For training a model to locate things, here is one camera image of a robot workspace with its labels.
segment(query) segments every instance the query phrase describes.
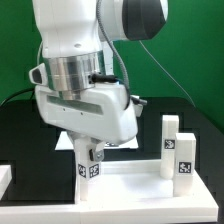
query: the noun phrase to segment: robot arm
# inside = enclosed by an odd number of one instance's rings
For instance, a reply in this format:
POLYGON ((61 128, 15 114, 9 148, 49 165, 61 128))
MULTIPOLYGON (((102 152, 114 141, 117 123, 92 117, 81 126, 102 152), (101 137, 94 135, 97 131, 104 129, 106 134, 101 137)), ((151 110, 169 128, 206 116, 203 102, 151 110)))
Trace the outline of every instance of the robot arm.
MULTIPOLYGON (((121 144, 137 133, 124 85, 95 83, 105 74, 96 0, 33 0, 44 63, 30 71, 46 123, 121 144)), ((104 0, 102 21, 111 40, 150 39, 167 18, 166 0, 104 0)))

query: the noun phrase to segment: white pillar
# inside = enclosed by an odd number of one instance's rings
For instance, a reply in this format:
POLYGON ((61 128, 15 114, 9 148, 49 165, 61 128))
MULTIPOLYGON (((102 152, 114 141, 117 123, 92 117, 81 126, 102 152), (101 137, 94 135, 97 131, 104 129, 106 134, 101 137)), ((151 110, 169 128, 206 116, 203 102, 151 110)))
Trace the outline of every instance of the white pillar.
POLYGON ((160 176, 172 179, 174 172, 175 138, 179 131, 179 117, 164 115, 162 120, 162 149, 160 176))
POLYGON ((185 196, 192 193, 195 167, 196 139, 192 133, 176 134, 175 173, 173 195, 185 196))

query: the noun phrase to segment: black table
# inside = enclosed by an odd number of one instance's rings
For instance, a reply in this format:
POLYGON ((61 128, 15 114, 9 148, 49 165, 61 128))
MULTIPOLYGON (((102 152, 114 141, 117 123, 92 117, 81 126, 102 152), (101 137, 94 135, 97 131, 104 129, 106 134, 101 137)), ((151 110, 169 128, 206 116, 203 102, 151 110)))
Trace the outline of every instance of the black table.
MULTIPOLYGON (((105 160, 159 159, 162 115, 178 115, 180 132, 197 139, 196 170, 218 203, 224 223, 224 135, 181 98, 146 98, 138 119, 137 150, 105 150, 105 160)), ((61 129, 45 124, 33 100, 0 108, 0 165, 12 166, 12 182, 0 206, 74 203, 75 155, 55 151, 61 129)))

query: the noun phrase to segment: green wall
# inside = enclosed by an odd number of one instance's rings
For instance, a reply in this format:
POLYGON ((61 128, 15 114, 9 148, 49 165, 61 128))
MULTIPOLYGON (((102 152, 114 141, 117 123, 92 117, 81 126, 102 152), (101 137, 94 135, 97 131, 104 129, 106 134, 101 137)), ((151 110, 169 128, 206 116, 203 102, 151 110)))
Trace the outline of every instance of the green wall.
MULTIPOLYGON (((168 23, 146 47, 192 96, 197 108, 224 132, 224 1, 169 0, 168 23)), ((40 36, 31 0, 0 3, 0 101, 30 87, 40 36)), ((184 97, 138 42, 117 42, 132 93, 184 97)))

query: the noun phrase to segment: white wooden block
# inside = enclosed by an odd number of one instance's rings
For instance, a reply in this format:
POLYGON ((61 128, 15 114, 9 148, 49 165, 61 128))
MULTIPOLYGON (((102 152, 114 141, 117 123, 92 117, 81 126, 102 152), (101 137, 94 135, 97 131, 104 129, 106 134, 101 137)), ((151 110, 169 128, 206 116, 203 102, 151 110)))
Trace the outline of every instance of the white wooden block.
POLYGON ((174 196, 192 194, 196 139, 192 133, 176 134, 174 196))
POLYGON ((162 149, 160 176, 172 179, 174 173, 175 137, 179 131, 179 117, 164 115, 162 120, 162 149))
POLYGON ((0 166, 0 200, 2 199, 2 196, 4 195, 11 180, 11 167, 8 165, 0 166))

